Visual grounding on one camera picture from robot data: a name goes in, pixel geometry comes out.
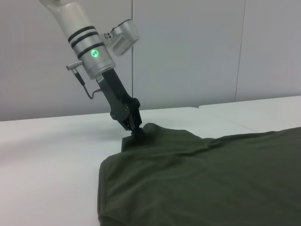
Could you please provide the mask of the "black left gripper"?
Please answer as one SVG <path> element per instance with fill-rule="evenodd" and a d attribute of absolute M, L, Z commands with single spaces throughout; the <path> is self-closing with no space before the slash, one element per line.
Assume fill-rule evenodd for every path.
<path fill-rule="evenodd" d="M 140 102 L 127 93 L 114 69 L 105 71 L 102 77 L 98 85 L 110 105 L 112 119 L 124 125 L 125 130 L 130 131 L 134 138 L 141 138 L 143 129 L 140 127 Z"/>

